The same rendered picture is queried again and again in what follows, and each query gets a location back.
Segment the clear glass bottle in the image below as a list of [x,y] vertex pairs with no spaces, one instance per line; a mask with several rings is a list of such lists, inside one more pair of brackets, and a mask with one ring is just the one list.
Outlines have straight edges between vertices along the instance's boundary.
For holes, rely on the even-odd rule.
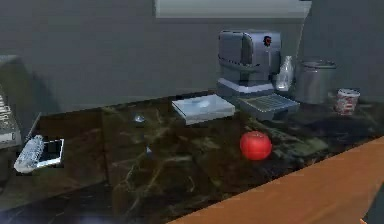
[[293,57],[286,56],[280,66],[280,72],[276,75],[275,87],[278,91],[288,91],[294,78]]

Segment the pale blue square plate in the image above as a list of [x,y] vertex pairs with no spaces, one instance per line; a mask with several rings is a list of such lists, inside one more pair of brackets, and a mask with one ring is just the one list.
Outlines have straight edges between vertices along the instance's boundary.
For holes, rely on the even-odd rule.
[[175,100],[172,106],[186,125],[233,116],[235,113],[235,106],[216,94]]

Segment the red apple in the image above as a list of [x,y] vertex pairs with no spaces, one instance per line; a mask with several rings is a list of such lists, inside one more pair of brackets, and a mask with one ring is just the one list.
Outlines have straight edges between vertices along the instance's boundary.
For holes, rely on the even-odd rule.
[[251,131],[241,136],[240,150],[249,160],[264,160],[272,152],[272,142],[266,134]]

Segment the grey coffee machine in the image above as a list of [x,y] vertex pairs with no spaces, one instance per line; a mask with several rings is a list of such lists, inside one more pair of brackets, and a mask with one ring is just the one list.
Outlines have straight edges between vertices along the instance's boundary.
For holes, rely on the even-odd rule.
[[292,114],[300,104],[275,92],[280,72],[281,34],[265,30],[223,30],[218,35],[217,94],[255,119]]

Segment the grey metal pot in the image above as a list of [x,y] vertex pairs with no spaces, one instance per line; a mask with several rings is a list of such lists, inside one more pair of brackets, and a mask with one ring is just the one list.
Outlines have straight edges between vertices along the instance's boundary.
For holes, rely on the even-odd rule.
[[331,89],[336,64],[322,59],[302,60],[296,69],[295,99],[306,104],[322,104]]

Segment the brown wooden counter front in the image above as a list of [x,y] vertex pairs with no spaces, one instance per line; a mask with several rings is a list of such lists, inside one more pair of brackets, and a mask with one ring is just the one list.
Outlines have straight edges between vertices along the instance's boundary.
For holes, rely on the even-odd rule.
[[168,224],[360,224],[384,183],[384,137]]

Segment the white mobile phone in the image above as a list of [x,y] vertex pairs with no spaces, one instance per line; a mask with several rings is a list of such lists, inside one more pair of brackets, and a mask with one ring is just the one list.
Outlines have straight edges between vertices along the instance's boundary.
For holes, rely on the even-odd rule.
[[43,168],[56,166],[62,162],[64,152],[64,140],[57,139],[44,143],[44,149],[39,157],[37,167]]

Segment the red and white cup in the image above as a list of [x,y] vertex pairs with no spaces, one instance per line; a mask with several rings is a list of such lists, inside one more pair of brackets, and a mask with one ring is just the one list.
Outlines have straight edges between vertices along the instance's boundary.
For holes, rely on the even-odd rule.
[[337,100],[335,104],[335,110],[340,115],[352,115],[360,92],[353,89],[339,89],[337,92]]

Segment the grey stove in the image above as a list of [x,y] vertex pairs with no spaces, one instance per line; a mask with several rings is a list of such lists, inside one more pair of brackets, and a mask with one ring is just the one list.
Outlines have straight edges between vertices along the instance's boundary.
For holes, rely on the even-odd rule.
[[10,179],[15,150],[20,143],[20,130],[10,106],[7,83],[17,59],[16,55],[0,55],[0,194]]

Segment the white wall cupboard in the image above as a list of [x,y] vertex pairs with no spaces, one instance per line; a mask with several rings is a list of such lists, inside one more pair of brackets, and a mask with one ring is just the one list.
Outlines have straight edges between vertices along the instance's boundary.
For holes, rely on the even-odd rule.
[[154,0],[157,18],[306,18],[312,0]]

